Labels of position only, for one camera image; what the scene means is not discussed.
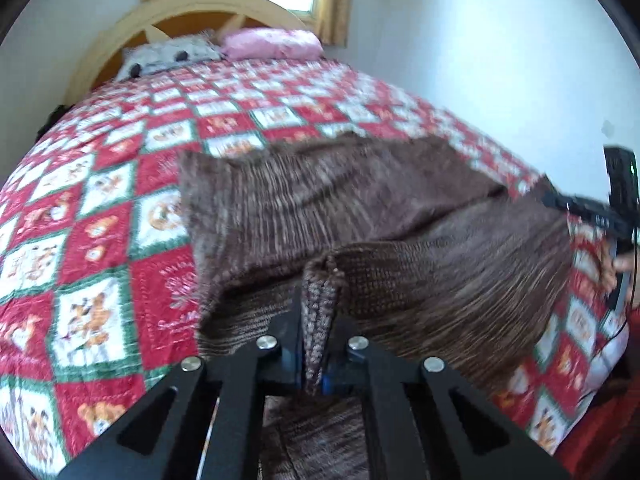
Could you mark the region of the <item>right hand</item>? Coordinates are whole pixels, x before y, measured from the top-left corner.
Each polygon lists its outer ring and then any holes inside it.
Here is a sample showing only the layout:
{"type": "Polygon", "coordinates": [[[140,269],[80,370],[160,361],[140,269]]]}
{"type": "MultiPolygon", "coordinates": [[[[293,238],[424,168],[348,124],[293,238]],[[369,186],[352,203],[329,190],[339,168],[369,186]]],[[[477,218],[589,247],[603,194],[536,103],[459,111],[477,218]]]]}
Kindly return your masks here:
{"type": "Polygon", "coordinates": [[[631,273],[639,270],[639,263],[634,258],[634,254],[627,252],[623,255],[618,255],[612,260],[612,268],[616,274],[619,273],[631,273]]]}

